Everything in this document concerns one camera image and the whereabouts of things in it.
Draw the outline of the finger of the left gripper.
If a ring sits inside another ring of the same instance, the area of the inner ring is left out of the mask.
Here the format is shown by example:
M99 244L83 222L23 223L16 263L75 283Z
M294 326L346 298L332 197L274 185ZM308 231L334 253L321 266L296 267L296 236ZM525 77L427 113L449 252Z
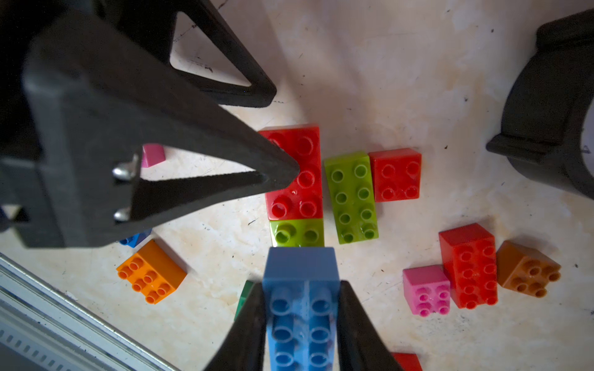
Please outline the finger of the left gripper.
M264 108L276 86L209 1L99 1L97 13L218 104Z
M244 165L150 181L158 144ZM286 188L286 152L95 9L1 11L1 229L27 247L101 247L217 203Z

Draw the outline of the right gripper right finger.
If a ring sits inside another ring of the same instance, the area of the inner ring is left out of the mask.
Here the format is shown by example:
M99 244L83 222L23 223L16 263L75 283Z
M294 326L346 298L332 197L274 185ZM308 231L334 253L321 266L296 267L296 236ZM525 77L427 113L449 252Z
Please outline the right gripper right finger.
M340 282L337 344L341 370L402 371L348 281Z

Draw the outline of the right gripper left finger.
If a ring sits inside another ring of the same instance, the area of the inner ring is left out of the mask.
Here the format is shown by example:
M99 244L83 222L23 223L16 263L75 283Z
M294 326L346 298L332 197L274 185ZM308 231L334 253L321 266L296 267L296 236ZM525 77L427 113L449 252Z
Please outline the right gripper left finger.
M207 370L260 371L266 339L265 294L261 283L254 284L241 312L223 344L210 360Z

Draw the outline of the lime block small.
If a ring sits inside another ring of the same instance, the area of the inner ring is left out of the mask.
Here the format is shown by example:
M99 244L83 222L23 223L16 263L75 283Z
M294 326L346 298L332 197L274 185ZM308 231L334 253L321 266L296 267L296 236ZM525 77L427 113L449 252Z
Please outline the lime block small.
M323 219L269 222L273 247L325 247Z

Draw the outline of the red long block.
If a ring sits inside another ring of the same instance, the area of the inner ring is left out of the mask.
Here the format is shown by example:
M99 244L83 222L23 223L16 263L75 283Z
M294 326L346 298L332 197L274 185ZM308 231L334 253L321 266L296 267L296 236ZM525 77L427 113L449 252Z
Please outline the red long block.
M266 193L268 217L276 220L323 218L323 183L318 125L268 127L260 134L294 158L299 174L283 190Z

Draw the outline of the lime long block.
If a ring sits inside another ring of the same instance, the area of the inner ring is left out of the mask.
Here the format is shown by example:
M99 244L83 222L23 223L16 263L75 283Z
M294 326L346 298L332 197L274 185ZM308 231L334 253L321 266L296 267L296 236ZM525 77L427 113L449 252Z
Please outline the lime long block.
M363 151L323 162L340 244L379 238L371 160Z

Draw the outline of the small red block back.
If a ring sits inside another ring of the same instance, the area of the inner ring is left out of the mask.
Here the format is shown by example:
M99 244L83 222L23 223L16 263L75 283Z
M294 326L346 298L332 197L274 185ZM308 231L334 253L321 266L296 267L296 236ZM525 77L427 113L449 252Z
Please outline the small red block back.
M421 153L412 148L399 148L369 152L368 155L377 203L419 198Z

